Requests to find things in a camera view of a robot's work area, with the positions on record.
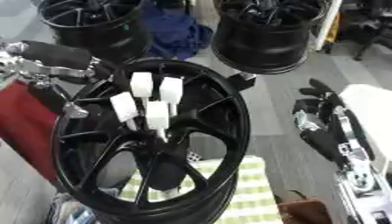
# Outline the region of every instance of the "foam block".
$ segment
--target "foam block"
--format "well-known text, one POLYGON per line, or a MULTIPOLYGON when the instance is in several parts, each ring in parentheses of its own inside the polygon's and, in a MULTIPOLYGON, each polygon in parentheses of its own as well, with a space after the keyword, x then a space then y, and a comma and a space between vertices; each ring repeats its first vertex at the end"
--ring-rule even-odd
POLYGON ((137 105, 129 92, 124 92, 110 97, 113 109, 121 123, 137 116, 137 105))
POLYGON ((153 82, 151 73, 133 73, 130 87, 135 97, 151 97, 153 82))
POLYGON ((159 88, 161 101, 179 104, 183 94, 183 81, 181 79, 166 77, 159 88))
POLYGON ((165 130, 169 128, 169 109, 164 101, 147 102, 145 117, 151 130, 165 130))

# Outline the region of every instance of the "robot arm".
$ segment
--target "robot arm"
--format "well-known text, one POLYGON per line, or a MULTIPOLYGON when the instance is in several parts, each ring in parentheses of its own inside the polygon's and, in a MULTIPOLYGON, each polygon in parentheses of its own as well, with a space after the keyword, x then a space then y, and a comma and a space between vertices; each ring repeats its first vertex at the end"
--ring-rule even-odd
POLYGON ((52 78, 81 84, 111 75, 110 65, 81 49, 35 41, 2 44, 0 48, 0 90, 16 80, 23 81, 29 92, 57 115, 82 118, 88 112, 73 104, 52 78))
POLYGON ((318 80, 300 89, 316 99, 296 102, 295 124, 301 137, 339 169, 339 195, 352 223, 391 223, 392 198, 386 179, 371 165, 375 155, 355 114, 340 97, 318 80))

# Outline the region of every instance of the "floor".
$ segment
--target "floor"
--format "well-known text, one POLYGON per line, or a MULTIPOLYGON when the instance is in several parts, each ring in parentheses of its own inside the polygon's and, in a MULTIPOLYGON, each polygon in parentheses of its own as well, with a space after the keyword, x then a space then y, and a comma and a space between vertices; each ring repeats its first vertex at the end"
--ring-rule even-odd
MULTIPOLYGON (((3 37, 7 41, 36 39, 52 42, 49 30, 39 22, 35 11, 28 0, 0 0, 3 37)), ((195 15, 201 23, 213 28, 218 21, 212 1, 199 1, 195 15)), ((334 191, 333 173, 336 167, 301 141, 293 126, 291 109, 294 101, 301 98, 298 88, 308 86, 310 78, 320 79, 337 92, 349 83, 392 89, 392 52, 375 45, 362 62, 357 62, 351 59, 354 50, 355 45, 339 44, 332 55, 311 52, 298 69, 279 75, 259 76, 255 87, 242 93, 252 121, 248 154, 266 160, 274 192, 285 197, 287 190, 298 190, 310 198, 324 201, 333 223, 344 223, 341 204, 334 191)), ((216 59, 210 50, 200 52, 191 61, 211 67, 224 76, 235 73, 216 59)), ((72 91, 77 89, 74 86, 67 88, 72 91)), ((201 144, 204 157, 220 156, 218 150, 210 150, 214 148, 214 142, 201 144)))

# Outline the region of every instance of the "green striped fabric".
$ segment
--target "green striped fabric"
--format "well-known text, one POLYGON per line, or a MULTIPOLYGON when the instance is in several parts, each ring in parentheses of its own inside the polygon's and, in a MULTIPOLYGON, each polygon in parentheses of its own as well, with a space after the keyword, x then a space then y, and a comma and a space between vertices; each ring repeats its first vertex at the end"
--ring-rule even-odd
MULTIPOLYGON (((221 163, 220 159, 193 163, 206 178, 210 177, 221 163)), ((137 173, 125 186, 121 198, 133 201, 142 179, 137 173)), ((193 181, 187 177, 181 184, 180 194, 194 188, 193 181)), ((149 201, 164 200, 159 191, 149 190, 149 201)), ((246 156, 240 166, 239 180, 235 195, 217 224, 282 224, 270 184, 265 175, 265 163, 260 157, 246 156)))

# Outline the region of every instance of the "black glove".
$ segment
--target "black glove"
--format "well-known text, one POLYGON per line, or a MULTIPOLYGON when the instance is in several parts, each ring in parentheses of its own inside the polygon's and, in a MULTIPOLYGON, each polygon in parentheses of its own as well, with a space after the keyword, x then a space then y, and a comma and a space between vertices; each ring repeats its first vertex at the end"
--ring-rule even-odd
MULTIPOLYGON (((347 139, 341 129, 339 118, 333 111, 338 106, 344 108, 345 103, 333 90, 321 81, 310 79, 310 85, 312 87, 301 88, 299 92, 303 95, 317 97, 317 99, 297 101, 293 109, 293 114, 303 110, 306 114, 312 115, 314 118, 313 122, 320 129, 303 131, 301 137, 325 158, 340 164, 344 161, 344 158, 340 155, 339 144, 346 143, 347 139)), ((360 145, 367 151, 369 159, 374 160, 375 154, 370 148, 358 119, 349 109, 346 109, 345 115, 350 120, 353 132, 360 145)))

